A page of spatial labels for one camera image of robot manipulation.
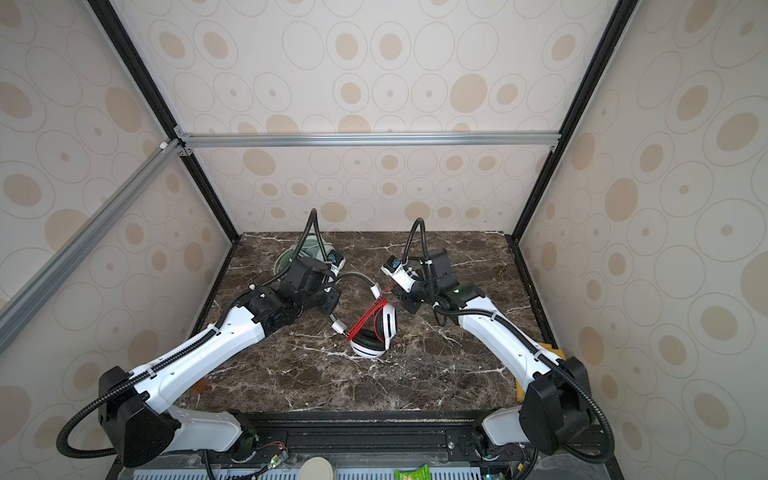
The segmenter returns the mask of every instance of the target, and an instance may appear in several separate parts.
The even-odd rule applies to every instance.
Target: green bag
[[[415,472],[399,472],[395,470],[396,480],[429,480],[429,465],[424,465]]]

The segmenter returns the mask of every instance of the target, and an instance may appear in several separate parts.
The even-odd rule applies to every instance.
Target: white robotic arm segment
[[[132,370],[133,376],[148,371],[152,365],[181,351],[214,329],[213,324],[196,336],[152,362]],[[171,407],[181,394],[234,354],[264,339],[261,323],[253,322],[253,314],[244,306],[230,310],[220,332],[173,364],[136,384],[136,391],[149,393],[147,405],[156,413]]]
[[[460,310],[480,309],[489,312],[497,312],[503,316],[487,296],[479,296],[467,302],[467,306]],[[487,316],[482,315],[462,315],[458,318],[458,324],[472,335],[476,336],[481,342],[491,350],[511,374],[520,383],[523,391],[528,389],[528,385],[535,380],[534,374],[545,374],[549,372],[547,367],[535,357],[545,355],[553,362],[557,362],[560,357],[556,354],[541,348],[535,355],[528,351],[528,348],[506,329],[500,322],[494,321]],[[538,344],[522,331],[529,342],[537,346]]]

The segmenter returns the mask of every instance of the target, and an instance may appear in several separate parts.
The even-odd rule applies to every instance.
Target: headphones
[[[379,285],[370,287],[373,298],[381,296]],[[333,320],[333,329],[338,333],[349,336],[346,326],[339,320]],[[397,318],[395,306],[386,303],[373,317],[373,330],[360,329],[349,341],[352,351],[364,359],[377,359],[389,350],[392,338],[397,334]]]

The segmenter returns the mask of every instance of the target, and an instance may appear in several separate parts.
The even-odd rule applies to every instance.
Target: brown marble surface
[[[220,306],[249,283],[272,273],[274,260],[298,233],[245,233],[232,259],[209,322]],[[400,257],[407,233],[328,232],[326,242],[346,257],[343,272],[359,271],[391,284],[379,271],[389,255]],[[541,341],[511,252],[497,232],[429,232],[430,250],[446,248],[459,281],[478,284],[528,335]],[[412,254],[418,255],[418,245]],[[363,282],[347,279],[337,319],[353,325],[373,300]],[[207,411],[495,409],[515,401],[515,380],[474,336],[452,322],[437,326],[422,307],[398,308],[392,348],[380,359],[355,356],[344,336],[317,311],[304,313],[255,346],[238,353],[208,377],[201,394],[190,390],[177,405]]]

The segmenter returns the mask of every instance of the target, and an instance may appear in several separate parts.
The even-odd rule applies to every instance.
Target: metal bar
[[[522,252],[520,251],[520,244],[513,241],[511,235],[504,235],[507,239],[507,245],[509,250],[512,251],[512,256],[515,258],[515,266],[518,268],[520,274],[520,280],[523,282],[525,292],[528,294],[528,298],[531,301],[531,311],[536,319],[538,328],[541,330],[541,338],[546,343],[552,345],[553,348],[558,348],[558,343],[554,340],[554,333],[552,327],[549,325],[549,320],[544,312],[544,307],[541,306],[541,299],[538,298],[536,287],[531,279],[531,273],[528,272],[528,265],[525,263]]]
[[[547,160],[544,162],[544,166],[536,179],[531,195],[528,196],[528,200],[525,202],[520,219],[515,226],[515,231],[512,232],[512,238],[515,242],[520,241],[522,238],[525,229],[528,227],[528,223],[531,221],[531,218],[536,211],[539,201],[544,196],[547,185],[549,185],[549,180],[552,178],[554,171],[560,163],[560,159],[563,157],[563,153],[570,147],[571,137],[573,137],[574,132],[579,125],[579,121],[581,120],[582,115],[584,115],[584,111],[587,109],[589,101],[592,99],[592,94],[600,83],[600,79],[611,60],[616,45],[621,39],[624,29],[634,13],[637,2],[638,0],[619,0],[616,4],[616,9],[603,32],[603,36],[598,44],[598,49],[595,51],[589,67],[587,67],[587,73],[584,75],[584,79],[581,81],[581,85],[576,92],[573,103],[571,103],[571,107],[565,115],[563,126],[560,129],[561,136],[558,146],[554,149],[554,152],[549,154]]]
[[[388,145],[555,145],[556,131],[476,131],[371,134],[184,134],[197,147],[369,147]]]
[[[66,281],[104,236],[122,218],[128,208],[146,190],[171,158],[181,152],[179,140],[173,139],[152,157],[101,206],[93,217],[13,296],[0,313],[0,352],[22,331]]]
[[[230,262],[232,261],[232,257],[234,257],[235,250],[237,249],[237,246],[240,245],[241,238],[242,237],[238,237],[232,243],[232,246],[230,247],[230,251],[227,253],[227,257],[224,258],[224,262],[221,264],[221,268],[219,269],[219,273],[216,275],[214,284],[210,288],[208,297],[205,299],[205,303],[203,304],[203,309],[200,311],[200,315],[197,316],[197,321],[195,321],[194,328],[192,329],[192,333],[190,333],[190,338],[197,335],[200,332],[200,329],[203,328],[203,325],[205,324],[205,319],[208,317],[208,312],[210,312],[210,308],[214,304],[214,299],[216,298],[216,294],[219,293],[219,287],[221,287],[221,282],[224,280],[224,276],[227,273],[227,269],[230,267]]]
[[[112,7],[112,4],[109,0],[88,0],[88,3],[91,5],[91,9],[93,9],[96,18],[104,28],[104,32],[106,32],[112,45],[114,45],[115,50],[117,50],[120,55],[128,73],[133,77],[141,94],[147,100],[155,117],[160,122],[165,134],[169,138],[178,137],[175,130],[175,127],[177,126],[176,119],[171,113],[170,108],[168,108],[168,105],[165,103],[163,95],[160,93],[157,85],[154,83],[147,66],[144,64],[144,61],[141,60],[141,55],[131,41],[131,37],[125,30],[125,27],[120,22],[120,18]],[[219,197],[210,185],[208,177],[197,162],[197,159],[195,159],[194,155],[189,154],[188,156],[182,157],[182,161],[192,176],[192,180],[194,180],[197,188],[200,189],[200,192],[203,194],[203,197],[208,203],[211,211],[214,213],[214,216],[219,220],[219,224],[224,229],[224,233],[227,234],[230,242],[234,242],[240,235],[232,224],[230,216],[225,211]]]

